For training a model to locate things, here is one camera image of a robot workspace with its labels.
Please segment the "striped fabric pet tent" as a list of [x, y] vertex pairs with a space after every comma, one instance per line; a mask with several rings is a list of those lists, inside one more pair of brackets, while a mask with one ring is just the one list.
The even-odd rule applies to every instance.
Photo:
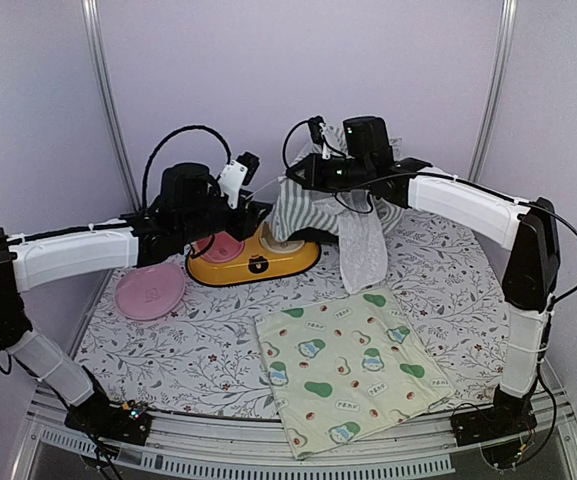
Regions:
[[402, 218], [402, 208], [365, 191], [320, 193], [282, 176], [270, 229], [279, 242], [306, 233], [333, 235], [339, 246], [342, 283], [348, 293], [354, 294], [385, 279], [385, 237]]

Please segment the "avocado print cushion mat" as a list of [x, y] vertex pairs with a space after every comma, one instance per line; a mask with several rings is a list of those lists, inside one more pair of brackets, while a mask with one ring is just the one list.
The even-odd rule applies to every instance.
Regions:
[[256, 332], [297, 460], [425, 414], [455, 392], [386, 288], [268, 313]]

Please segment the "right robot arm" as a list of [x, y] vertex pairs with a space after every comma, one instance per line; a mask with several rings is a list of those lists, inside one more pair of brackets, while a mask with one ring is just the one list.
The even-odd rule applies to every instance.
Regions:
[[515, 398], [530, 395], [548, 344], [561, 263], [552, 203], [511, 198], [417, 158], [398, 160], [385, 121], [377, 116], [343, 122], [345, 151], [330, 144], [322, 117], [304, 123], [321, 150], [285, 165], [287, 177], [301, 187], [329, 194], [365, 191], [403, 209], [444, 217], [509, 251], [502, 278], [509, 339], [498, 387], [507, 398], [491, 407], [484, 421], [492, 435], [507, 435], [523, 420]]

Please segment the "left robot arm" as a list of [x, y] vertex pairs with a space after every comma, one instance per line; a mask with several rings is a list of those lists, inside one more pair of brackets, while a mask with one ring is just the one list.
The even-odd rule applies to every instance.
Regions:
[[28, 319], [21, 295], [36, 286], [102, 270], [157, 265], [222, 231], [249, 238], [269, 205], [243, 192], [257, 160], [229, 161], [218, 176], [197, 163], [166, 169], [154, 204], [102, 224], [8, 236], [0, 228], [0, 351], [7, 352], [68, 404], [96, 434], [116, 426], [116, 412], [91, 374], [66, 357]]

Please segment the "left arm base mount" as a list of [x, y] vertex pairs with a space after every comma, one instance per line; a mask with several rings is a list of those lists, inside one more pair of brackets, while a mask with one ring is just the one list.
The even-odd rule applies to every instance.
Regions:
[[95, 438], [144, 446], [152, 420], [145, 403], [134, 400], [113, 403], [101, 385], [94, 382], [88, 399], [79, 406], [68, 406], [64, 424]]

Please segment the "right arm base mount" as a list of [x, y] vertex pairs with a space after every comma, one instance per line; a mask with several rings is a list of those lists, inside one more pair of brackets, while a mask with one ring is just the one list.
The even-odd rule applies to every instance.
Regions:
[[483, 459], [497, 470], [517, 467], [533, 444], [537, 426], [531, 394], [517, 398], [497, 388], [491, 406], [465, 407], [470, 410], [459, 406], [450, 417], [457, 445], [481, 445]]

